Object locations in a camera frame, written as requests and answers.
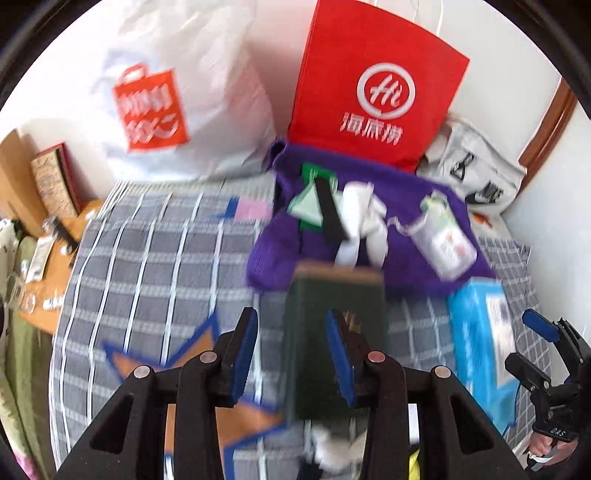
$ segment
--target green book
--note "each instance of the green book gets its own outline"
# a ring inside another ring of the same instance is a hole
[[[282,367],[287,421],[365,415],[347,406],[326,340],[326,313],[343,311],[349,328],[372,349],[384,350],[387,327],[382,273],[304,261],[295,269],[285,302]]]

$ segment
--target black strap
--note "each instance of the black strap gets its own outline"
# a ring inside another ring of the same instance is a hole
[[[322,232],[327,240],[341,243],[348,240],[343,224],[340,223],[339,212],[336,209],[335,200],[332,196],[330,183],[323,177],[314,179],[318,202],[320,203],[320,212],[322,213]]]

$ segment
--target book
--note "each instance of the book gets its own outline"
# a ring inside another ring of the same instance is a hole
[[[80,201],[68,165],[65,144],[37,154],[31,162],[31,169],[47,213],[59,218],[77,217],[81,211]]]
[[[326,313],[343,311],[349,328],[363,333],[372,349],[387,339],[382,273],[303,261],[294,272],[284,313],[282,370],[284,414],[296,420],[345,419],[367,415],[340,396],[326,340]]]

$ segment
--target tissue box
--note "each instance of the tissue box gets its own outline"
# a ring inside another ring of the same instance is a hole
[[[515,424],[519,382],[505,369],[515,352],[511,312],[499,281],[473,278],[447,299],[457,377],[501,434]]]

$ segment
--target bed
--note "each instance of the bed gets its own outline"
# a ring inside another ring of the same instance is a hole
[[[239,180],[205,191],[190,182],[125,182],[114,188],[87,228],[54,338],[49,390],[51,444],[58,465],[131,372],[130,365],[170,366],[176,352],[208,325],[212,312],[216,328],[224,332],[234,327],[243,306],[254,306],[260,342],[243,401],[262,406],[262,412],[257,424],[245,427],[248,441],[223,445],[226,478],[259,478],[263,469],[269,478],[297,476],[298,458],[310,447],[310,425],[288,428],[276,416],[285,294],[259,295],[243,283],[245,260],[264,221],[224,217],[236,196],[272,202],[273,185],[273,176],[266,174],[252,190]],[[478,240],[503,283],[518,351],[549,372],[547,343],[521,323],[526,308],[539,306],[527,273],[529,248],[511,238]],[[189,268],[204,274],[187,275]],[[137,286],[140,293],[131,314]],[[177,299],[172,313],[171,292]],[[424,370],[438,364],[455,367],[444,299],[389,299],[387,319],[388,353],[400,363]],[[528,392],[520,390],[517,423],[505,434],[516,451],[527,440],[534,419],[528,398]],[[352,439],[366,424],[351,420],[328,426]],[[355,472],[352,468],[334,478],[349,479]],[[167,474],[172,476],[170,457]]]

